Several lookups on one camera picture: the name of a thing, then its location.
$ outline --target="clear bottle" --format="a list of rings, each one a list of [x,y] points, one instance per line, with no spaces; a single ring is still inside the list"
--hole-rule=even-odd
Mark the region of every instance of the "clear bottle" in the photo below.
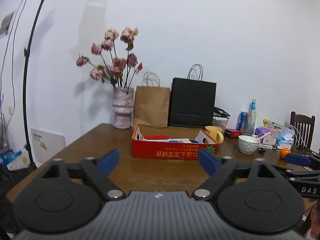
[[[244,132],[245,135],[251,136],[253,134],[254,127],[256,124],[256,118],[257,118],[256,100],[252,99],[251,107],[247,116],[246,130]]]

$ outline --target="orange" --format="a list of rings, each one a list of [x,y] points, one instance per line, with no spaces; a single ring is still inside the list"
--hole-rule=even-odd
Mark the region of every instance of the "orange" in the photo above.
[[[288,153],[291,153],[291,151],[288,148],[281,149],[279,152],[280,158],[284,159]]]

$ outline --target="blue can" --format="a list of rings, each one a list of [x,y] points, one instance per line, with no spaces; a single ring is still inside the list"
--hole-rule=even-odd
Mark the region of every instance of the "blue can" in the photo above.
[[[239,131],[243,130],[245,122],[247,121],[247,116],[248,116],[248,113],[246,113],[246,112],[240,113],[239,118],[238,118],[238,124],[236,127],[237,130],[239,130]]]

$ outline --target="open box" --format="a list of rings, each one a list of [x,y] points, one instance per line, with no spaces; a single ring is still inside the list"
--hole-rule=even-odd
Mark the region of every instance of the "open box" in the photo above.
[[[174,143],[143,141],[143,136],[166,135],[170,139],[189,138],[199,143]],[[198,150],[207,148],[217,154],[219,143],[209,133],[199,128],[184,128],[168,126],[154,128],[137,125],[132,135],[132,157],[152,159],[183,159],[197,160]]]

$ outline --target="bag handle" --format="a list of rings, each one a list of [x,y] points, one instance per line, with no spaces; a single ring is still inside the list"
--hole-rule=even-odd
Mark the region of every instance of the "bag handle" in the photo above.
[[[187,79],[190,79],[191,72],[193,71],[193,69],[194,69],[195,67],[199,67],[199,69],[200,69],[200,74],[199,74],[199,77],[198,77],[198,81],[200,81],[200,77],[201,77],[201,81],[202,81],[202,78],[203,78],[203,67],[202,67],[201,64],[194,64],[194,65],[190,68]]]
[[[160,87],[160,79],[159,79],[159,76],[158,76],[156,73],[151,72],[151,71],[147,71],[147,72],[143,75],[143,81],[147,84],[147,86],[149,86],[148,77],[149,77],[150,75],[151,75],[151,76],[154,76],[158,87]]]

